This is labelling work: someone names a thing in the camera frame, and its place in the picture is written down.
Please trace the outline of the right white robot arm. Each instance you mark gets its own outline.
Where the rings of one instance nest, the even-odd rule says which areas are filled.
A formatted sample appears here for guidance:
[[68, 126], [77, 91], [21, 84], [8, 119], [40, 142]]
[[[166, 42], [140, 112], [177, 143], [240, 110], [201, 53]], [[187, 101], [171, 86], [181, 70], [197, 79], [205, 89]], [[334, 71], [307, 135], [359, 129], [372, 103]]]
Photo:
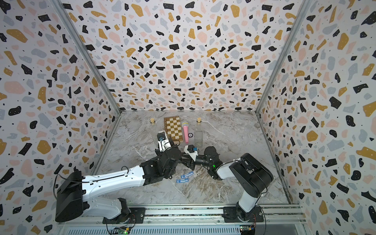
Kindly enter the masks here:
[[225, 222], [256, 221], [256, 206], [263, 192], [266, 192], [274, 180], [273, 174], [251, 154], [245, 153], [239, 159], [224, 163], [220, 160], [216, 148], [207, 147], [200, 155], [193, 145], [184, 147], [182, 163], [194, 170], [197, 165], [204, 167], [214, 180], [235, 177], [244, 192], [234, 207], [225, 207]]

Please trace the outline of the left metal corner post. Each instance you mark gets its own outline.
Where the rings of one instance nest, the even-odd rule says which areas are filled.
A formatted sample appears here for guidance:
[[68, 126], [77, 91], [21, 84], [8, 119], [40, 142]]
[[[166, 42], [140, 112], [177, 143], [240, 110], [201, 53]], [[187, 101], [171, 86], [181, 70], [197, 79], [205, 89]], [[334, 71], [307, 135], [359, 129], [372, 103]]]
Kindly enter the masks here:
[[78, 34], [76, 28], [74, 27], [74, 24], [72, 23], [71, 19], [69, 18], [68, 13], [65, 11], [62, 2], [61, 1], [51, 1], [51, 2], [52, 2], [52, 6], [53, 6], [54, 10], [56, 11], [57, 15], [60, 17], [60, 19], [62, 20], [62, 23], [64, 24], [65, 28], [67, 29], [68, 33], [70, 34], [71, 39], [76, 44], [77, 49], [79, 50], [80, 54], [84, 58], [85, 62], [87, 63], [87, 65], [89, 67], [89, 69], [91, 70], [91, 72], [93, 72], [94, 76], [96, 77], [96, 80], [98, 81], [98, 83], [101, 86], [104, 94], [108, 98], [109, 103], [111, 104], [111, 106], [113, 107], [115, 112], [118, 115], [120, 115], [121, 114], [120, 108], [117, 106], [117, 103], [116, 103], [115, 99], [113, 98], [113, 96], [111, 95], [111, 92], [110, 92], [109, 88], [107, 87], [106, 82], [103, 80], [101, 73], [99, 72], [97, 66], [95, 65], [91, 56], [89, 55], [89, 53], [88, 53], [88, 51], [85, 47], [85, 44], [80, 39], [79, 34]]

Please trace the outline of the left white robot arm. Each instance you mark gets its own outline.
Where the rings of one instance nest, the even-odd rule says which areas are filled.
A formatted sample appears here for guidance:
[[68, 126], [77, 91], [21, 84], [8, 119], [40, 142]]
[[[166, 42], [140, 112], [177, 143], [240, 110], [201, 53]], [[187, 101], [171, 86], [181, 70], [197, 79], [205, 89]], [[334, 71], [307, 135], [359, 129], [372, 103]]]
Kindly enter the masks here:
[[126, 188], [141, 187], [169, 179], [182, 160], [182, 152], [171, 147], [160, 155], [123, 171], [84, 176], [76, 171], [65, 178], [56, 192], [56, 222], [67, 222], [82, 215], [101, 216], [119, 221], [130, 211], [126, 200], [101, 196]]

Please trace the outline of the wooden chessboard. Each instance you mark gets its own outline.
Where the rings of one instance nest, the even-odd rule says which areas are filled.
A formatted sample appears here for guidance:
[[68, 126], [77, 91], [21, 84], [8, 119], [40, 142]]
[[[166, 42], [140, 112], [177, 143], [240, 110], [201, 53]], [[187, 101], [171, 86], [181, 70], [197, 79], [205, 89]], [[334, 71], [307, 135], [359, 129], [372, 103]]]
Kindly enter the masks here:
[[183, 128], [181, 126], [181, 119], [179, 116], [165, 117], [164, 130], [169, 138], [172, 140], [183, 141]]

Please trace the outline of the glass bottle blue label back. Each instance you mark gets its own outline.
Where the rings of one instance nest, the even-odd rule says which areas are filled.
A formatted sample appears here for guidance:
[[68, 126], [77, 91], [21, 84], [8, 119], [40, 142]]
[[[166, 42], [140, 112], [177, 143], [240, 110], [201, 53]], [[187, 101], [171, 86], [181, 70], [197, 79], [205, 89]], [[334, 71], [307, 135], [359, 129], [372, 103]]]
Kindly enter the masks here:
[[150, 119], [150, 134], [153, 139], [153, 142], [157, 145], [158, 144], [158, 133], [160, 129], [159, 126], [156, 123], [156, 120], [154, 118]]

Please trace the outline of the pink toy microphone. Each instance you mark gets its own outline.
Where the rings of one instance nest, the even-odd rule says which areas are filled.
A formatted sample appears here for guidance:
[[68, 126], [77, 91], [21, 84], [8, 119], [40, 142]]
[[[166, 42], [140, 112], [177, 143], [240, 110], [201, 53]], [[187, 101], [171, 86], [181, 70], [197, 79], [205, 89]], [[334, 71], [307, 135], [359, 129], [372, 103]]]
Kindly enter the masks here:
[[184, 134], [185, 143], [188, 144], [189, 143], [189, 124], [188, 124], [187, 121], [183, 121], [181, 123], [181, 126], [183, 128], [183, 134]]

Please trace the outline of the metal corner post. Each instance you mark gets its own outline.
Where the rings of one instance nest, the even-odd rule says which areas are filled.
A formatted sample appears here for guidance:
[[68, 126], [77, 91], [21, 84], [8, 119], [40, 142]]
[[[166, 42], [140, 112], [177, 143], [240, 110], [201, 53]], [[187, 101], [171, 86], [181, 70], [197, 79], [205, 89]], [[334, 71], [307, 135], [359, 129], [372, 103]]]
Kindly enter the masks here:
[[61, 1], [51, 1], [51, 2], [52, 2], [52, 6], [53, 6], [54, 10], [56, 11], [57, 15], [60, 17], [60, 19], [62, 20], [62, 23], [64, 24], [65, 28], [67, 29], [68, 33], [70, 34], [71, 39], [76, 44], [77, 49], [79, 50], [80, 54], [84, 58], [85, 62], [87, 63], [87, 65], [89, 67], [89, 69], [91, 70], [91, 72], [93, 72], [94, 76], [96, 77], [96, 80], [98, 81], [98, 83], [101, 86], [104, 94], [108, 98], [109, 103], [111, 104], [111, 106], [113, 107], [115, 112], [118, 115], [120, 115], [121, 114], [120, 108], [117, 106], [117, 103], [116, 103], [115, 99], [113, 98], [113, 96], [111, 95], [111, 92], [110, 92], [109, 88], [107, 87], [106, 82], [103, 80], [101, 73], [99, 72], [97, 66], [95, 65], [91, 56], [89, 55], [89, 53], [88, 53], [88, 51], [85, 47], [85, 44], [80, 39], [79, 34], [78, 34], [76, 28], [74, 27], [74, 24], [72, 23], [71, 19], [69, 18], [68, 13], [65, 11], [62, 2]]
[[300, 28], [300, 25], [303, 21], [303, 17], [306, 15], [308, 9], [309, 9], [309, 5], [310, 5], [311, 1], [309, 0], [304, 0], [302, 1], [302, 5], [297, 13], [297, 16], [296, 16], [296, 19], [291, 27], [291, 31], [287, 37], [287, 40], [284, 44], [284, 47], [282, 48], [282, 51], [278, 57], [278, 60], [276, 62], [276, 65], [271, 73], [271, 77], [269, 79], [269, 81], [267, 82], [267, 84], [265, 85], [265, 89], [264, 89], [264, 92], [261, 96], [261, 99], [259, 101], [259, 104], [256, 108], [256, 115], [259, 115], [261, 113], [261, 110], [262, 110], [262, 107], [263, 105], [265, 104], [266, 100], [267, 100], [267, 97], [268, 97], [268, 93], [271, 91], [272, 89], [272, 85], [274, 84], [276, 78], [277, 78], [277, 75], [284, 63], [284, 60], [285, 58], [287, 57], [287, 54], [289, 53], [290, 51], [290, 47], [292, 46], [292, 43], [294, 42], [294, 39], [296, 37], [296, 34], [297, 32], [299, 31], [299, 28]]

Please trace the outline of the right metal corner post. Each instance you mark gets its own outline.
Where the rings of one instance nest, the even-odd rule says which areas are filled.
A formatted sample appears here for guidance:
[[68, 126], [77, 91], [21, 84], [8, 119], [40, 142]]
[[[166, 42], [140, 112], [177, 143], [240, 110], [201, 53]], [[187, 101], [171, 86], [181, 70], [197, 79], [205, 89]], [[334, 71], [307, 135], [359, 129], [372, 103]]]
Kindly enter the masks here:
[[259, 101], [259, 104], [256, 108], [256, 115], [259, 115], [261, 113], [261, 110], [262, 110], [262, 107], [263, 105], [265, 104], [266, 100], [267, 100], [267, 97], [268, 97], [268, 93], [271, 91], [272, 89], [272, 85], [274, 84], [276, 78], [277, 78], [277, 75], [284, 63], [284, 60], [285, 58], [287, 57], [287, 54], [289, 53], [290, 51], [290, 47], [292, 46], [292, 43], [294, 42], [294, 39], [296, 37], [296, 34], [297, 32], [299, 31], [299, 28], [300, 28], [300, 25], [303, 21], [303, 17], [306, 15], [308, 9], [309, 9], [309, 5], [310, 5], [311, 1], [309, 0], [304, 0], [302, 1], [302, 5], [297, 13], [297, 16], [296, 16], [296, 19], [291, 27], [291, 31], [287, 37], [287, 40], [284, 44], [284, 47], [282, 48], [282, 51], [278, 57], [278, 60], [276, 62], [276, 65], [271, 73], [271, 77], [269, 79], [269, 81], [267, 82], [267, 84], [265, 85], [265, 89], [264, 89], [264, 92], [261, 96], [261, 99]]

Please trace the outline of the clear glass bottle with cork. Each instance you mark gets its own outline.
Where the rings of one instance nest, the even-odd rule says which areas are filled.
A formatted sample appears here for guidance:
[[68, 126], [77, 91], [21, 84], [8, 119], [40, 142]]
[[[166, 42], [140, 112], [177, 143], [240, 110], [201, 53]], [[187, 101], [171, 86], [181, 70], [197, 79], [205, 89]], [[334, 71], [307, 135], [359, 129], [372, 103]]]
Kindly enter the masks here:
[[195, 146], [201, 148], [203, 146], [203, 129], [202, 119], [200, 117], [196, 120], [195, 132], [194, 132]]

